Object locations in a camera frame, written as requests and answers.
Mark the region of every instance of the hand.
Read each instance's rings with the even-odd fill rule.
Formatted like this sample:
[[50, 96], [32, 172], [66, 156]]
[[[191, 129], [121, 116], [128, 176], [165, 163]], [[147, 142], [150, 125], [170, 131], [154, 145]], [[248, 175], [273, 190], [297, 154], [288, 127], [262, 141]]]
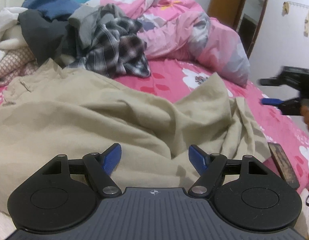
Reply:
[[308, 126], [309, 130], [309, 108], [307, 106], [301, 106], [300, 112], [304, 117], [304, 123]]

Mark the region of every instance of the crosshair symbol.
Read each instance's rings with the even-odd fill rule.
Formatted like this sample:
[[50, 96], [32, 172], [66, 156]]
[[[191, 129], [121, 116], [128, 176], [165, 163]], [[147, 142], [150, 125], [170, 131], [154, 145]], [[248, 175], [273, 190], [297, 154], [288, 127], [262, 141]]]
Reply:
[[150, 191], [150, 193], [151, 193], [152, 195], [157, 195], [157, 194], [160, 193], [160, 192], [159, 192], [158, 190], [153, 189], [153, 190]]

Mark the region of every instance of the plaid shirt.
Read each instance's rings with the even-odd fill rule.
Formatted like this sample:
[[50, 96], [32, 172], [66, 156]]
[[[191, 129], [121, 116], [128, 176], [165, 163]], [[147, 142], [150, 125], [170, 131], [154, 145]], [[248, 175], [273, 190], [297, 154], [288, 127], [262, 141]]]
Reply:
[[77, 60], [67, 67], [87, 69], [109, 78], [126, 74], [150, 76], [144, 55], [147, 44], [136, 35], [141, 27], [140, 22], [128, 17], [118, 17], [106, 24], [97, 22], [91, 46], [82, 51], [77, 42]]

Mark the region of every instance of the metal screw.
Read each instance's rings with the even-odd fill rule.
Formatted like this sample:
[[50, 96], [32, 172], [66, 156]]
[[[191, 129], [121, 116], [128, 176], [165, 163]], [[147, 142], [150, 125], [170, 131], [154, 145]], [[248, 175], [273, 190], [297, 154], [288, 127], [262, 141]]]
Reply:
[[103, 192], [108, 194], [108, 195], [116, 194], [118, 191], [119, 191], [119, 189], [117, 187], [114, 187], [114, 186], [108, 186], [108, 187], [105, 187], [103, 189]]
[[203, 186], [194, 186], [191, 191], [195, 194], [204, 194], [207, 192], [207, 188]]

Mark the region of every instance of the pile of clothes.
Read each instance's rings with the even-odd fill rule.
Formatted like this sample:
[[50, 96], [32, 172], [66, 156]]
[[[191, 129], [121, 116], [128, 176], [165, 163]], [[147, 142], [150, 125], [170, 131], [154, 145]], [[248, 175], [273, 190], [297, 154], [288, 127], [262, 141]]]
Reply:
[[0, 12], [0, 86], [34, 73], [49, 58], [60, 66], [109, 78], [148, 77], [142, 24], [117, 6], [90, 7], [75, 0], [25, 0]]

